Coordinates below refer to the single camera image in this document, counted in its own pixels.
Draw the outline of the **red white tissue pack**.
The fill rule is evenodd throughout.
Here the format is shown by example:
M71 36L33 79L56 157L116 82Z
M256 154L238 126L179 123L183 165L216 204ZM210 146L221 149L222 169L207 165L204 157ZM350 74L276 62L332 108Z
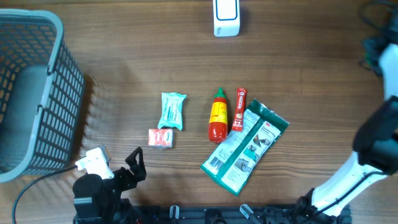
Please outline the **red white tissue pack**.
M148 145L159 149L171 148L174 141L172 129L150 129Z

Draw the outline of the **teal wet wipes pack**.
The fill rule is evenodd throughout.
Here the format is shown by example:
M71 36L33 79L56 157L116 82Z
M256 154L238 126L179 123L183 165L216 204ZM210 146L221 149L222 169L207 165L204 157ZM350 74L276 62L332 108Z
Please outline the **teal wet wipes pack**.
M162 93L162 115L157 125L163 127L183 129L182 108L186 95L179 93Z

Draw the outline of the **red chili sauce bottle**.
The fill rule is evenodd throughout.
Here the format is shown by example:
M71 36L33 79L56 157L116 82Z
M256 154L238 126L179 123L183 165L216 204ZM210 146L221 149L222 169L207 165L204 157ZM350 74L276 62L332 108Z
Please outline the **red chili sauce bottle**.
M214 95L208 124L208 139L221 143L228 135L228 106L222 87Z

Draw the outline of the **green white glove package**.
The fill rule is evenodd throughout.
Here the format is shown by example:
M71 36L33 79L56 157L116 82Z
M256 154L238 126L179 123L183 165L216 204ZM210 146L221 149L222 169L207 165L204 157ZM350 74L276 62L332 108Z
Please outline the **green white glove package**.
M289 126L288 121L256 99L245 109L243 118L243 130L230 131L200 167L235 196L246 185L261 157Z

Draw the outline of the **red coffee stick sachet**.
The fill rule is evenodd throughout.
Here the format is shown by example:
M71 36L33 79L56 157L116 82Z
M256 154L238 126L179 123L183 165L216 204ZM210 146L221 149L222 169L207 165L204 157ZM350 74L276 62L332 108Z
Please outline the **red coffee stick sachet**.
M238 88L236 90L236 107L233 119L232 130L241 132L243 130L244 107L246 103L247 90L245 88Z

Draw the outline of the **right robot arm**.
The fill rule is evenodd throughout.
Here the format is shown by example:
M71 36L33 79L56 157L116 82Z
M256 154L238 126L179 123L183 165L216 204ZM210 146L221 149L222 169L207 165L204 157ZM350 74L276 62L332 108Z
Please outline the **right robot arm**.
M358 129L353 152L324 184L300 197L294 223L342 223L345 206L370 185L397 172L397 44L378 59L384 102Z

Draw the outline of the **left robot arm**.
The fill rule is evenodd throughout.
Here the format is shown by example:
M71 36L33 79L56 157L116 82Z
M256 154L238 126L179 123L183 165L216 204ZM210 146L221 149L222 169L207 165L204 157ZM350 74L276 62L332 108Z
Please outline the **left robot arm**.
M143 151L136 148L126 159L128 168L109 168L106 146L86 152L75 165L86 174L73 184L76 215L73 223L142 223L129 199L121 194L146 179Z

